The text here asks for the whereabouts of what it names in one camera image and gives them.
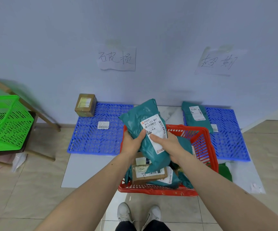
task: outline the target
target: person's left hand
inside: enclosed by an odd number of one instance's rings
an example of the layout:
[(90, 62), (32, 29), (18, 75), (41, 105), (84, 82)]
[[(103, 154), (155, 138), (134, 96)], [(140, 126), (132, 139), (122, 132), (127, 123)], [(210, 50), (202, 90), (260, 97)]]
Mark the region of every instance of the person's left hand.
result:
[(128, 133), (128, 131), (125, 131), (121, 153), (135, 155), (140, 148), (141, 142), (144, 139), (145, 134), (146, 134), (146, 130), (143, 129), (141, 130), (139, 136), (133, 139)]

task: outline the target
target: red basket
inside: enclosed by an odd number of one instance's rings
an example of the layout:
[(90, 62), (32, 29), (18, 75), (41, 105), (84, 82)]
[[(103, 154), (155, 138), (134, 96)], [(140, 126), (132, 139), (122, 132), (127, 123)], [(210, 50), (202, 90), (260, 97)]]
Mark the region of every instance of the red basket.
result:
[[(195, 148), (197, 158), (212, 170), (218, 172), (218, 162), (215, 149), (210, 140), (208, 129), (204, 127), (190, 127), (184, 125), (166, 125), (167, 131), (176, 136), (182, 136), (191, 141)], [(180, 185), (177, 189), (155, 185), (132, 185), (131, 181), (125, 184), (123, 179), (118, 190), (125, 193), (143, 193), (148, 195), (172, 195), (172, 196), (197, 196), (195, 189), (189, 189)]]

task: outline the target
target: green plastic basket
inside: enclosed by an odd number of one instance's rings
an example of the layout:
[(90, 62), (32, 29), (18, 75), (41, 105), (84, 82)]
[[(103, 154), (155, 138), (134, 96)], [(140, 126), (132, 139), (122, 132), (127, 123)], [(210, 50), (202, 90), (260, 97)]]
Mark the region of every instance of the green plastic basket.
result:
[(0, 151), (21, 149), (32, 124), (33, 117), (19, 96), (0, 96)]

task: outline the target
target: handwritten chinese characters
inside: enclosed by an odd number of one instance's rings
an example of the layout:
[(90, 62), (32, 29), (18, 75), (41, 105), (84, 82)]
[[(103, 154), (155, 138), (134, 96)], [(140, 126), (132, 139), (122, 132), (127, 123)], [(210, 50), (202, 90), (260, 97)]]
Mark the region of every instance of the handwritten chinese characters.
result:
[(244, 55), (247, 50), (233, 50), (223, 52), (210, 50), (201, 57), (195, 74), (224, 74), (229, 75), (232, 66)]
[(97, 65), (100, 69), (135, 71), (136, 48), (116, 48), (106, 45), (98, 46)]

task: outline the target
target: sneaker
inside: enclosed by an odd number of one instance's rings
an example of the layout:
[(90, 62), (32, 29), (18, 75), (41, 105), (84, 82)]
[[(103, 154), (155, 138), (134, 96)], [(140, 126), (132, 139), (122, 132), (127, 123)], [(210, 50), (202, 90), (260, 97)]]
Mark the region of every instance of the sneaker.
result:
[(145, 227), (152, 221), (152, 220), (157, 220), (160, 221), (160, 208), (157, 205), (153, 205), (150, 210), (149, 210), (149, 214), (148, 217), (141, 229), (141, 231), (143, 231), (145, 229)]
[(127, 203), (123, 202), (118, 206), (118, 220), (122, 221), (130, 221), (133, 223), (132, 218), (130, 216), (130, 209)]

